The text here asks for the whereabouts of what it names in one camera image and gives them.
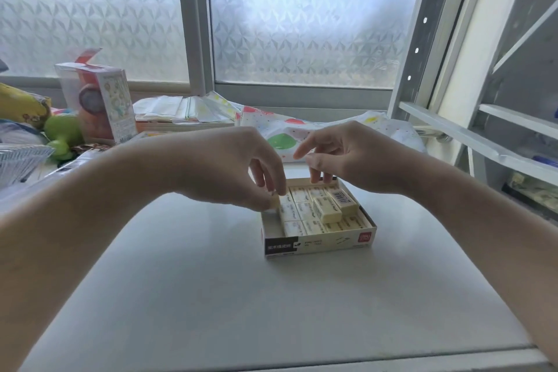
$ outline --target frosted glass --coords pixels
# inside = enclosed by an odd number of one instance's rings
[[[215,78],[394,86],[415,0],[210,0]]]
[[[187,82],[179,0],[0,0],[0,58],[17,76],[55,76],[53,64],[102,47],[96,63],[129,79]]]

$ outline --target tabletop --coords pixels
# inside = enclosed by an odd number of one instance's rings
[[[288,178],[306,177],[301,164]],[[22,371],[245,370],[532,347],[441,224],[349,186],[371,248],[266,260],[258,213],[160,197],[74,291]]]

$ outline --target white bag with balloon print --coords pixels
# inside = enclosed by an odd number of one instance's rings
[[[409,122],[389,119],[383,112],[368,111],[362,115],[335,122],[308,122],[244,106],[241,113],[237,114],[235,125],[255,127],[279,153],[285,163],[296,162],[292,155],[312,131],[348,121],[360,122],[410,148],[426,151],[421,138]]]

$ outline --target open cardboard box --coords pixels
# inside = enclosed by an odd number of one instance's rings
[[[310,182],[310,178],[290,178],[287,180],[287,187],[330,187],[331,185],[337,185],[359,203],[343,181],[336,177],[333,178],[331,184],[324,184],[323,182],[313,184]],[[264,255],[265,257],[276,257],[370,246],[376,234],[376,224],[362,206],[359,206],[357,217],[366,225],[365,228],[287,237],[283,231],[278,210],[263,212],[262,241]]]

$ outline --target yellow bag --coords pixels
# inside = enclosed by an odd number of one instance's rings
[[[49,97],[0,83],[0,119],[27,123],[42,130],[50,117]]]

